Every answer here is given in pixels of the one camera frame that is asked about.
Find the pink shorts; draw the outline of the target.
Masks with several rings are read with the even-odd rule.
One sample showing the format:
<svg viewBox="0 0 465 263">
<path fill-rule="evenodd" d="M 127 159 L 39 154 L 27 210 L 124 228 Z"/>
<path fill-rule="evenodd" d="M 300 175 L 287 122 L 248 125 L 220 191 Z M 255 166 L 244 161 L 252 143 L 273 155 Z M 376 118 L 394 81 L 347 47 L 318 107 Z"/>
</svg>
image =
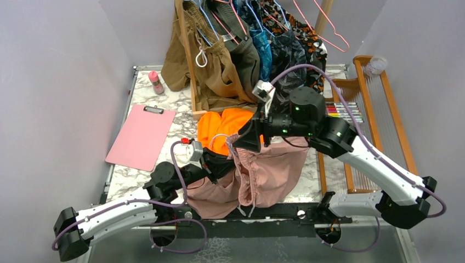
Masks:
<svg viewBox="0 0 465 263">
<path fill-rule="evenodd" d="M 259 153 L 236 148 L 230 153 L 236 168 L 213 184 L 201 179 L 188 186 L 189 206 L 203 219 L 222 219 L 243 207 L 268 208 L 283 201 L 295 188 L 307 158 L 308 143 L 302 137 L 290 137 L 262 147 Z"/>
</svg>

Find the blue wire hanger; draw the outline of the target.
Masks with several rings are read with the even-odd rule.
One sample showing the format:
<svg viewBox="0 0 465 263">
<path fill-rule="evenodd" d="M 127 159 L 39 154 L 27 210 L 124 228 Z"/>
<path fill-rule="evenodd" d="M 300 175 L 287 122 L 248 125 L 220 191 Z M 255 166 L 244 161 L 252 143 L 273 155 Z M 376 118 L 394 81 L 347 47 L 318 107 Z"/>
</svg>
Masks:
<svg viewBox="0 0 465 263">
<path fill-rule="evenodd" d="M 227 148 L 229 150 L 229 153 L 232 153 L 234 156 L 238 156 L 237 151 L 233 147 L 232 140 L 231 140 L 230 136 L 228 136 L 226 134 L 217 134 L 217 135 L 215 135 L 212 138 L 212 140 L 210 141 L 210 143 L 209 143 L 210 147 L 213 146 L 215 139 L 218 138 L 218 137 L 225 137 L 225 144 L 226 144 L 226 146 L 227 146 Z"/>
</svg>

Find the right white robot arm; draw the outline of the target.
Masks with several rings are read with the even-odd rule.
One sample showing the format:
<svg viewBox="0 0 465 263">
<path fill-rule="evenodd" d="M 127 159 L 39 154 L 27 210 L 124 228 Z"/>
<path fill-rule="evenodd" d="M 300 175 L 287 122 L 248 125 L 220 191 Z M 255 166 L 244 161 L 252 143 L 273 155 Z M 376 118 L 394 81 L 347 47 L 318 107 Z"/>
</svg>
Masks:
<svg viewBox="0 0 465 263">
<path fill-rule="evenodd" d="M 410 229 L 428 217 L 427 199 L 435 190 L 436 180 L 408 172 L 373 147 L 354 124 L 329 116 L 325 98 L 313 89 L 299 87 L 291 91 L 286 113 L 259 109 L 240 129 L 233 146 L 260 152 L 275 136 L 304 137 L 310 148 L 349 164 L 378 185 L 379 190 L 371 193 L 326 193 L 316 209 L 320 221 L 373 216 Z"/>
</svg>

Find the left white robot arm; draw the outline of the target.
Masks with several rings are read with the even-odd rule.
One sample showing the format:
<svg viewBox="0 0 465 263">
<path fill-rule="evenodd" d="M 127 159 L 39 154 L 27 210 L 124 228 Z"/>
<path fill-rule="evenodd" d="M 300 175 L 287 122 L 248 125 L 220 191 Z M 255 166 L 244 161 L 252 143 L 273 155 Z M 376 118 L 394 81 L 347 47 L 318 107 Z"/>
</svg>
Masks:
<svg viewBox="0 0 465 263">
<path fill-rule="evenodd" d="M 143 225 L 172 225 L 186 201 L 174 204 L 177 190 L 193 182 L 217 182 L 235 169 L 228 157 L 206 150 L 200 164 L 178 167 L 175 161 L 161 162 L 145 185 L 126 196 L 87 210 L 62 210 L 53 227 L 52 249 L 62 262 L 85 254 L 91 245 L 116 232 Z"/>
</svg>

